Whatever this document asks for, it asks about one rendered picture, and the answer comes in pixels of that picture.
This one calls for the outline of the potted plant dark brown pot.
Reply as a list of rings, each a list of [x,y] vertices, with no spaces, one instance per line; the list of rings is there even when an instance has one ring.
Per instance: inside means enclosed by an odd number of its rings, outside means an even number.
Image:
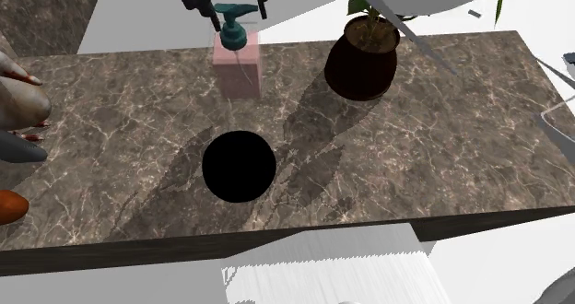
[[[353,16],[328,54],[324,77],[338,95],[351,100],[371,100],[391,86],[397,69],[397,47],[404,35],[426,56],[454,73],[432,48],[406,23],[465,5],[473,0],[348,0]]]

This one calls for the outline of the black round object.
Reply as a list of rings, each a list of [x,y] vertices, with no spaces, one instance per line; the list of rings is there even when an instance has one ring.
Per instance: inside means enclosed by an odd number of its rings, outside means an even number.
[[[258,134],[230,131],[215,138],[202,158],[205,185],[217,198],[233,204],[262,196],[276,175],[276,157]]]

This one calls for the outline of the pink soap dispenser teal pump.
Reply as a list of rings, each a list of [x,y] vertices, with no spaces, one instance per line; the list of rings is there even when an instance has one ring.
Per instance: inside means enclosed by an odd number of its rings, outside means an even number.
[[[224,17],[214,38],[212,57],[221,95],[226,99],[259,99],[262,83],[259,33],[248,32],[237,20],[258,12],[259,6],[217,3],[214,9]]]

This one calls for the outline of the orange rounded object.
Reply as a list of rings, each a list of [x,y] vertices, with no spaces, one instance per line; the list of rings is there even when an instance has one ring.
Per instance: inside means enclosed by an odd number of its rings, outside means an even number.
[[[0,225],[11,224],[29,211],[29,201],[18,193],[0,190]]]

